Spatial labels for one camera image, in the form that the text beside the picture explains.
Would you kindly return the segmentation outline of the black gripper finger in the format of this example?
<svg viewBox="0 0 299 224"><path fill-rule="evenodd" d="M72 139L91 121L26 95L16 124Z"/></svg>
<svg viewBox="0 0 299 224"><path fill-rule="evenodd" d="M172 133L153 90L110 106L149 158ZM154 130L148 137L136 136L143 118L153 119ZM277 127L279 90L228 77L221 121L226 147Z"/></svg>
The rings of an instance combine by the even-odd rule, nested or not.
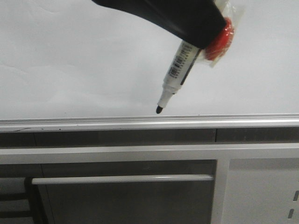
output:
<svg viewBox="0 0 299 224"><path fill-rule="evenodd" d="M146 19L200 49L205 49L226 26L212 0L95 0L94 3Z"/></svg>

